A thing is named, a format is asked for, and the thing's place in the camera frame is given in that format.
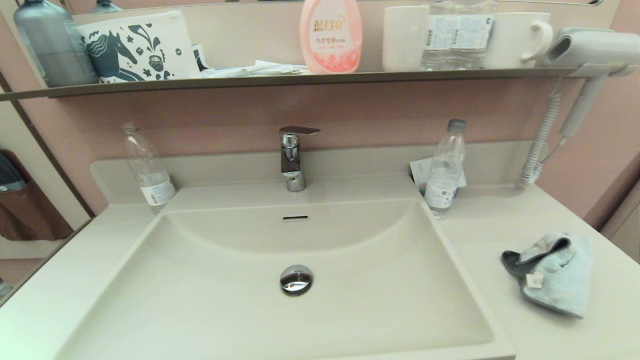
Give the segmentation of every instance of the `paper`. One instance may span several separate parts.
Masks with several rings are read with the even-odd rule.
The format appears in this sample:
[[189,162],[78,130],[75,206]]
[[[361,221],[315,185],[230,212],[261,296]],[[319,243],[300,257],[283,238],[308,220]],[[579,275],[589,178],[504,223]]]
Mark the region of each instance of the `paper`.
[[204,58],[204,48],[200,44],[191,44],[191,50],[193,50],[193,57],[196,58],[198,69],[200,71],[213,69],[213,66],[207,64],[207,60]]
[[247,76],[309,75],[306,65],[291,65],[256,60],[255,65],[228,69],[206,69],[200,72],[203,78],[245,78]]
[[534,289],[542,289],[542,280],[545,276],[541,272],[527,274],[527,287]]
[[[420,190],[420,193],[424,194],[427,188],[427,179],[429,178],[429,171],[431,170],[431,160],[433,158],[426,158],[422,160],[411,161],[409,166],[411,167],[411,173],[413,174],[413,182],[415,186]],[[460,175],[460,181],[458,181],[458,187],[462,188],[467,185],[467,178],[465,177],[465,171],[462,170]]]

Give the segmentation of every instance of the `white coiled cord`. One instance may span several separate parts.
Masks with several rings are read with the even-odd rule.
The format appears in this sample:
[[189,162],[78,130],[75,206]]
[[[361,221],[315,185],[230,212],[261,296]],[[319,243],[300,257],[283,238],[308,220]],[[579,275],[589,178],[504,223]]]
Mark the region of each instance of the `white coiled cord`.
[[558,79],[556,87],[549,94],[549,100],[547,103],[547,112],[545,116],[542,118],[542,123],[538,128],[538,132],[536,133],[536,138],[533,140],[531,144],[531,148],[529,149],[529,155],[527,156],[527,162],[524,164],[524,168],[522,169],[522,175],[520,176],[520,182],[523,185],[532,185],[536,183],[538,177],[542,173],[542,164],[555,153],[560,146],[564,144],[566,141],[566,137],[564,136],[562,140],[558,143],[558,146],[542,161],[539,161],[540,155],[542,154],[542,150],[547,142],[547,137],[549,136],[549,132],[556,121],[558,113],[560,112],[560,102],[562,101],[562,94],[558,91],[560,87],[562,79]]

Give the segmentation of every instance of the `white sink basin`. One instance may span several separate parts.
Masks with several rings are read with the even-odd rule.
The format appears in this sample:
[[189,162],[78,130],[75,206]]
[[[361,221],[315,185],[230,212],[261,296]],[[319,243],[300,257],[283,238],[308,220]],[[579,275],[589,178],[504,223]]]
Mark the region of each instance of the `white sink basin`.
[[[314,280],[288,297],[296,264]],[[459,267],[405,178],[185,189],[57,359],[513,358]]]

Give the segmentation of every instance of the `white mug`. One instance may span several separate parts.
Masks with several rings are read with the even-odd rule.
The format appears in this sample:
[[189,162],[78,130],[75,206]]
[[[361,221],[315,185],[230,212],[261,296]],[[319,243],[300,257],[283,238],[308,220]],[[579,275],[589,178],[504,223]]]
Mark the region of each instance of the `white mug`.
[[382,34],[384,71],[419,71],[427,35],[428,6],[385,9]]
[[497,13],[484,56],[485,69],[534,67],[554,39],[549,13]]

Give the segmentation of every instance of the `plastic water bottle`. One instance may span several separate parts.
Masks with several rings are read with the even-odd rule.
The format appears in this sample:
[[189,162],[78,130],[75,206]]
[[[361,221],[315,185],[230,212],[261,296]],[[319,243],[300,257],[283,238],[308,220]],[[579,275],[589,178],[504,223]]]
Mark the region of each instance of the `plastic water bottle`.
[[158,214],[175,195],[175,187],[154,146],[131,122],[122,126],[126,137],[127,162],[142,194],[154,214]]
[[115,6],[111,0],[98,0],[95,8],[93,8],[90,13],[112,13],[120,11],[122,11],[122,9]]
[[68,11],[47,0],[25,0],[13,14],[13,21],[47,86],[98,82]]
[[458,189],[465,158],[465,139],[462,134],[466,128],[466,121],[451,119],[447,134],[438,144],[438,150],[431,161],[424,198],[437,218],[444,217]]
[[420,68],[424,71],[447,70],[453,36],[458,24],[458,5],[448,0],[436,0],[429,5],[427,38]]
[[452,70],[480,69],[489,41],[497,0],[457,0],[458,25],[446,67]]

